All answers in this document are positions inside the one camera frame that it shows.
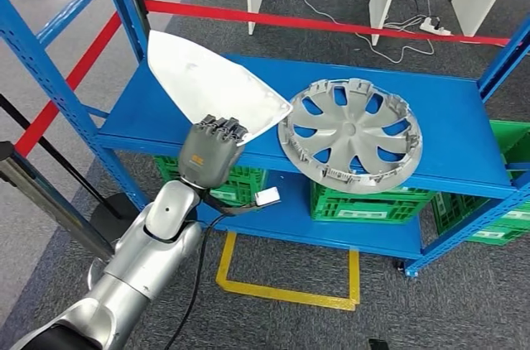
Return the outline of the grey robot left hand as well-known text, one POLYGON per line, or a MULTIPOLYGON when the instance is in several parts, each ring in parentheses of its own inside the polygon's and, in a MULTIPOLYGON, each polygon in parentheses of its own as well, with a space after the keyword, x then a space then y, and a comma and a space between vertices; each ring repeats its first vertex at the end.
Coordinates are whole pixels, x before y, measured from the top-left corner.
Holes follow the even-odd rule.
POLYGON ((242 153, 240 142, 247 134, 236 118, 208 114, 188 132, 178 157, 180 177, 196 188, 218 188, 242 153))

